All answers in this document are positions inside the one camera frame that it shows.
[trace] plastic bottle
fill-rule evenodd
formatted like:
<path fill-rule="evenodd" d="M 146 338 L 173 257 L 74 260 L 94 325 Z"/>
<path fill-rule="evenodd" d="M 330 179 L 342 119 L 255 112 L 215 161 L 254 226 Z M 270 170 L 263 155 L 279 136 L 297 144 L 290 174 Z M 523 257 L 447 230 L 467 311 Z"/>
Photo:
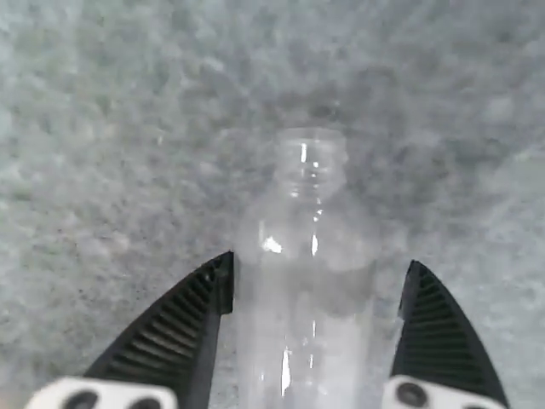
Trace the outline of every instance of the plastic bottle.
<path fill-rule="evenodd" d="M 272 186 L 246 211 L 237 256 L 241 409 L 361 408 L 377 227 L 345 187 L 339 132 L 281 132 Z"/>

